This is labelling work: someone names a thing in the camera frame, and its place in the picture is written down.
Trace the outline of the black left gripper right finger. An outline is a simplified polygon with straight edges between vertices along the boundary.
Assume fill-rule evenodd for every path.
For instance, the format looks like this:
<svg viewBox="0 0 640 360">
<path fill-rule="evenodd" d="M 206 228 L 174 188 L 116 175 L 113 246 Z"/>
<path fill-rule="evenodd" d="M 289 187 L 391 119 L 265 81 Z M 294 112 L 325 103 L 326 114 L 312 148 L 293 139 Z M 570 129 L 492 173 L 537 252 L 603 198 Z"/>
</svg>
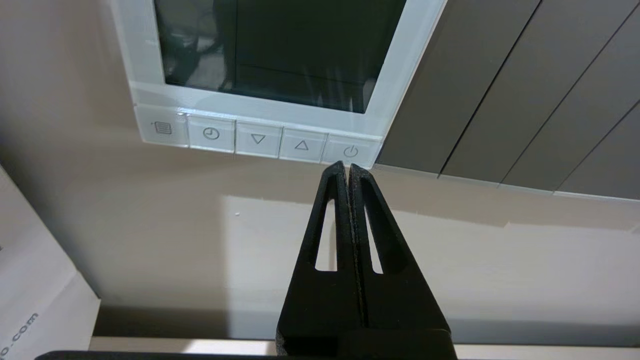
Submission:
<svg viewBox="0 0 640 360">
<path fill-rule="evenodd" d="M 448 330 L 448 323 L 374 176 L 352 164 L 350 219 L 367 328 Z"/>
</svg>

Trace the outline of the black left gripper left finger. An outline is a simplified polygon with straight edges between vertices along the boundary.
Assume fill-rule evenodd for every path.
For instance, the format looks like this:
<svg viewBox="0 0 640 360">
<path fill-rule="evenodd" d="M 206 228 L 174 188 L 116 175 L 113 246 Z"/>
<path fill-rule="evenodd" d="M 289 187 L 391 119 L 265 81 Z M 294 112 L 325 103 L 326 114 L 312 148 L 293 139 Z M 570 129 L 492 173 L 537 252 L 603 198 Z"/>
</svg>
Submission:
<svg viewBox="0 0 640 360">
<path fill-rule="evenodd" d="M 334 202 L 336 271 L 316 268 L 326 209 Z M 276 327 L 279 356 L 339 355 L 342 335 L 361 326 L 360 295 L 342 161 L 327 167 L 317 194 Z"/>
</svg>

